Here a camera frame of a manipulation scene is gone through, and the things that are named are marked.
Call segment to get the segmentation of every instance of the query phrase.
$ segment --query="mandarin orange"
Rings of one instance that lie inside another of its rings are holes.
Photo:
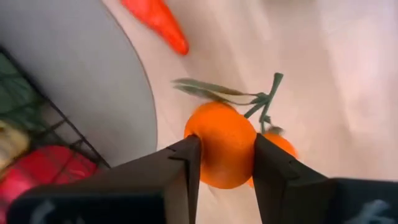
[[[232,106],[210,102],[199,106],[185,126],[184,136],[201,140],[200,180],[232,189],[252,176],[256,130]]]
[[[275,133],[265,133],[263,134],[263,136],[266,139],[268,139],[270,142],[274,143],[279,148],[283,149],[285,152],[297,158],[297,153],[293,145],[291,145],[291,143],[288,142],[288,140],[283,138],[281,135]],[[254,182],[252,177],[250,177],[250,179],[247,181],[247,184],[249,184],[250,187],[254,187]]]

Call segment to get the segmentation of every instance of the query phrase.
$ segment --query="table surface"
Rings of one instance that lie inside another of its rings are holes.
[[[117,0],[103,0],[142,60],[158,149],[183,136],[203,100],[173,90],[192,77],[241,91],[285,78],[269,114],[299,158],[328,175],[398,178],[398,3],[393,0],[166,0],[189,43],[177,55]],[[247,108],[239,107],[240,112]],[[251,119],[258,129],[257,116]],[[254,191],[201,184],[198,223],[260,223]]]

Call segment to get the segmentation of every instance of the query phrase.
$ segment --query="red object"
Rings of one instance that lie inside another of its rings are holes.
[[[188,42],[162,0],[121,0],[121,3],[137,19],[156,30],[175,51],[182,55],[188,53]]]
[[[93,175],[96,164],[63,146],[46,146],[19,159],[0,182],[0,223],[7,206],[20,194],[40,184],[67,184]]]

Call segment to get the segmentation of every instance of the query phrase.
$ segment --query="orange carrot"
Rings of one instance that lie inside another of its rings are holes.
[[[188,53],[188,42],[162,0],[121,0],[121,3],[142,23],[157,31],[175,51],[182,55]]]

